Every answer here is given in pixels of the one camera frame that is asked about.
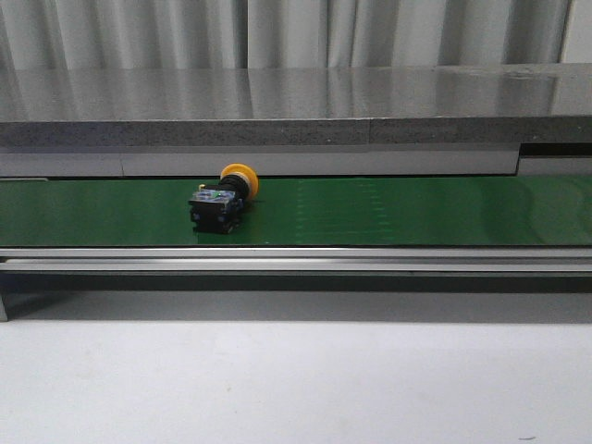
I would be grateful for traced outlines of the yellow push button switch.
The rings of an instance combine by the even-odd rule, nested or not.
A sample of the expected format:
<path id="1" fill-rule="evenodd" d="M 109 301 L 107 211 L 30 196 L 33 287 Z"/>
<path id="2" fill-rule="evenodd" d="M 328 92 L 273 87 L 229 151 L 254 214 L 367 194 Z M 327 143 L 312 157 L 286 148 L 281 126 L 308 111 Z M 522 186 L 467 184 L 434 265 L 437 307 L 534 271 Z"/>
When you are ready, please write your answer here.
<path id="1" fill-rule="evenodd" d="M 217 184 L 201 184 L 189 199 L 193 230 L 230 233 L 258 191 L 259 178 L 254 169 L 240 163 L 227 165 Z"/>

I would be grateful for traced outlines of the green conveyor belt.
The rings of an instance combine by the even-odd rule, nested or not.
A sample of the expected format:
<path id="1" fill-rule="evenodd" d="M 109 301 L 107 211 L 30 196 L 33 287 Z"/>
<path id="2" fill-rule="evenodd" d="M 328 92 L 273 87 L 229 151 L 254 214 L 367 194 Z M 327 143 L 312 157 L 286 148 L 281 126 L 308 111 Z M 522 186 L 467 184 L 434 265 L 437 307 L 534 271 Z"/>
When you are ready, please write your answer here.
<path id="1" fill-rule="evenodd" d="M 197 233 L 198 179 L 9 180 L 5 247 L 591 243 L 588 176 L 264 179 L 229 234 Z"/>

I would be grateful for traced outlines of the grey stone counter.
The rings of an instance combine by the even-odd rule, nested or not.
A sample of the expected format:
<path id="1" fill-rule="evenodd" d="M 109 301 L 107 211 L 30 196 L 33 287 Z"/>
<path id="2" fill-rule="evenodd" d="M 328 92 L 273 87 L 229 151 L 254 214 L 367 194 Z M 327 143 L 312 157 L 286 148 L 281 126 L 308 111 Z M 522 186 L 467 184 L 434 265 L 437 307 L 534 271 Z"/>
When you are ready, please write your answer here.
<path id="1" fill-rule="evenodd" d="M 588 64 L 1 74 L 4 178 L 591 170 Z"/>

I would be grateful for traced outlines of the white pleated curtain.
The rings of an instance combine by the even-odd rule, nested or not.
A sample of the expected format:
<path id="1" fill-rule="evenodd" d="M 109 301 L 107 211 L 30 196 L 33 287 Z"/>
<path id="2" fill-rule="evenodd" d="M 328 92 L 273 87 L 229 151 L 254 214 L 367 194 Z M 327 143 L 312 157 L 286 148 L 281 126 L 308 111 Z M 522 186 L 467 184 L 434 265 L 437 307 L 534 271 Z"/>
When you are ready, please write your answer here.
<path id="1" fill-rule="evenodd" d="M 587 62 L 587 1 L 5 1 L 1 65 L 330 68 Z"/>

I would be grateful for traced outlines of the aluminium conveyor frame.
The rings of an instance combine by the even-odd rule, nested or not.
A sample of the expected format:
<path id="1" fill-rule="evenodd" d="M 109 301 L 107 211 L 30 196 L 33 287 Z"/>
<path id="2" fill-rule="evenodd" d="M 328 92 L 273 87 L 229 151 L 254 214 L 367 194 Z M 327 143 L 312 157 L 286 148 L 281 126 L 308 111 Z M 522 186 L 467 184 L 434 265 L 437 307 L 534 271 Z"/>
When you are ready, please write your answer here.
<path id="1" fill-rule="evenodd" d="M 5 247 L 9 318 L 587 324 L 591 243 Z"/>

